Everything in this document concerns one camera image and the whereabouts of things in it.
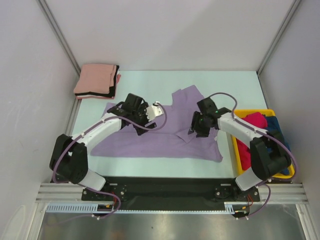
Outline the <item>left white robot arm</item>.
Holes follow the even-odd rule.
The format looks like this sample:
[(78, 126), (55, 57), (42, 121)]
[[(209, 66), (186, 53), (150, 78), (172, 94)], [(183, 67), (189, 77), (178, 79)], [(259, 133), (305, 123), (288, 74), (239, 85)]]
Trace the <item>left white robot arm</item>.
[(126, 126), (133, 125), (139, 136), (155, 129), (154, 120), (163, 114), (157, 102), (150, 105), (142, 97), (128, 94), (125, 101), (110, 107), (92, 126), (72, 136), (61, 134), (56, 139), (49, 163), (52, 180), (55, 182), (61, 176), (67, 182), (93, 189), (98, 199), (107, 199), (111, 188), (103, 176), (89, 168), (88, 155), (102, 140)]

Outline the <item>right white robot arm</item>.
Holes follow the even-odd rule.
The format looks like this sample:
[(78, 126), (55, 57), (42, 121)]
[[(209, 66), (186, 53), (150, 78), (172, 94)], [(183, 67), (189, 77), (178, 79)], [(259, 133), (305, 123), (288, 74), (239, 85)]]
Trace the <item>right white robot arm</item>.
[(267, 131), (248, 123), (236, 116), (234, 108), (217, 108), (210, 97), (198, 101), (197, 106), (199, 110), (193, 113), (189, 135), (196, 133), (197, 138), (207, 138), (216, 129), (234, 136), (249, 148), (250, 167), (235, 178), (236, 185), (230, 188), (235, 200), (242, 201), (249, 189), (292, 165), (293, 154), (279, 131)]

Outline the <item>purple t shirt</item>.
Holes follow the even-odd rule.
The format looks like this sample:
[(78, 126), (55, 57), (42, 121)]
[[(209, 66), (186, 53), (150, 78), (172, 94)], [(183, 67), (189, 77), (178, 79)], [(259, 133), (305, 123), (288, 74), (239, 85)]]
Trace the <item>purple t shirt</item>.
[(164, 127), (139, 136), (129, 125), (102, 140), (91, 151), (92, 156), (121, 158), (190, 158), (221, 162), (217, 143), (218, 131), (211, 129), (208, 137), (189, 134), (197, 102), (204, 97), (195, 85), (172, 93), (172, 104), (164, 106), (167, 115), (155, 123)]

